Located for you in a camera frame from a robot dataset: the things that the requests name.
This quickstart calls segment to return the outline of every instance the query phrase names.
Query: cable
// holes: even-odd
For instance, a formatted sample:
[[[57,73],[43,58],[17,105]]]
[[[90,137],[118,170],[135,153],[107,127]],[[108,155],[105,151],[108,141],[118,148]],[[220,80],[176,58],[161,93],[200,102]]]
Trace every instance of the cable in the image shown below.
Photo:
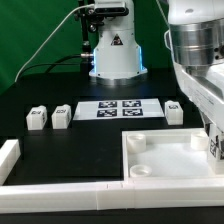
[[[166,16],[165,16],[165,14],[164,14],[164,12],[163,12],[163,9],[162,9],[162,7],[161,7],[161,4],[160,4],[159,0],[156,0],[156,3],[157,3],[157,5],[158,5],[158,7],[159,7],[160,13],[161,13],[162,16],[163,16],[163,19],[164,19],[164,21],[165,21],[167,27],[170,28],[170,25],[169,25],[169,23],[168,23],[168,21],[167,21],[167,19],[166,19]]]
[[[65,21],[71,16],[73,15],[73,13],[75,13],[76,11],[83,9],[83,8],[91,8],[93,7],[94,4],[90,4],[90,5],[85,5],[85,6],[81,6],[78,7],[76,9],[73,9],[63,20],[62,22],[56,27],[56,29],[50,34],[50,36],[44,41],[44,43],[37,49],[37,51],[33,54],[33,56],[22,66],[22,68],[18,71],[16,78],[15,78],[15,82],[17,82],[18,77],[20,76],[20,73],[24,70],[24,68],[37,56],[37,54],[42,50],[42,48],[45,46],[45,44],[52,38],[52,36],[59,30],[59,28],[65,23]]]
[[[80,55],[78,55],[78,54],[74,54],[74,55],[70,55],[70,56],[63,57],[63,58],[61,58],[61,59],[55,61],[54,63],[40,64],[40,66],[42,66],[42,65],[50,65],[50,67],[45,71],[45,73],[49,73],[55,66],[60,65],[62,62],[67,61],[67,60],[72,59],[72,58],[80,58],[80,57],[81,57]],[[17,80],[19,80],[20,76],[21,76],[24,72],[26,72],[27,70],[29,70],[29,68],[33,68],[33,66],[28,67],[28,69],[23,69],[23,70],[20,72],[19,76],[17,77]]]
[[[63,66],[63,65],[79,65],[79,63],[66,63],[66,64],[61,64],[61,63],[44,63],[44,64],[38,64],[38,65],[32,65],[32,66],[30,66],[30,67],[28,67],[28,68],[26,68],[26,69],[24,69],[24,70],[22,70],[21,72],[20,72],[20,76],[19,76],[19,78],[26,72],[26,71],[28,71],[28,70],[30,70],[30,69],[32,69],[32,68],[36,68],[36,67],[42,67],[42,66],[52,66],[52,65],[54,65],[54,67],[56,67],[56,66]]]
[[[66,56],[64,58],[61,58],[59,60],[57,60],[56,62],[54,62],[46,71],[45,73],[49,73],[55,66],[57,66],[57,64],[62,63],[64,61],[70,60],[72,58],[81,58],[80,54],[75,54],[75,55],[70,55],[70,56]]]

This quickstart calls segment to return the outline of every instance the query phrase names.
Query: small white box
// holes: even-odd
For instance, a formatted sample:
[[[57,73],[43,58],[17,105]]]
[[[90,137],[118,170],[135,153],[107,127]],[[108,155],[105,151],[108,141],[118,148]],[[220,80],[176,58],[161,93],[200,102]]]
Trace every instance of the small white box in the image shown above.
[[[47,122],[46,107],[33,107],[26,117],[26,122],[28,130],[42,130]]]
[[[165,103],[165,116],[169,125],[183,124],[183,110],[178,102]]]
[[[69,105],[57,107],[51,118],[53,129],[67,129],[72,118],[71,107]]]

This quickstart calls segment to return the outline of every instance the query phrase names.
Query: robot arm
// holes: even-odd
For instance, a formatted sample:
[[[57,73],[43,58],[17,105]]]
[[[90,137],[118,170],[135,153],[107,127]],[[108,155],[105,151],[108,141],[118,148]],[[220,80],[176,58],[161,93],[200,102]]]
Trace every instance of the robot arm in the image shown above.
[[[210,120],[209,147],[216,152],[208,159],[216,173],[224,173],[223,0],[169,0],[168,22],[165,42],[178,84]]]

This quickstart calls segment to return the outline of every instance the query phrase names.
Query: white block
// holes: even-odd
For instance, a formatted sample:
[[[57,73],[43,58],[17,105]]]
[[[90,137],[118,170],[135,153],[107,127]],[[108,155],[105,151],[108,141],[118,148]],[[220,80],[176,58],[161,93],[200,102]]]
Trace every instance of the white block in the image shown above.
[[[183,110],[178,102],[165,103],[165,116],[169,125],[183,124]]]
[[[26,117],[28,130],[42,130],[47,121],[47,109],[44,106],[33,107]]]
[[[20,157],[18,140],[8,140],[0,149],[0,186],[4,184],[16,161]]]
[[[66,129],[72,118],[71,107],[64,105],[57,107],[52,115],[53,129]]]

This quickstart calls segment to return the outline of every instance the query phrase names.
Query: blue light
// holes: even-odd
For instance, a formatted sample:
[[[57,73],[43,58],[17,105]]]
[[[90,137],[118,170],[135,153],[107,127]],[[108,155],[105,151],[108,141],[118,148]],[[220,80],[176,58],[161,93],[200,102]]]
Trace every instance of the blue light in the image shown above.
[[[139,57],[140,57],[140,67],[141,67],[141,71],[144,70],[143,64],[142,64],[142,48],[139,47]]]

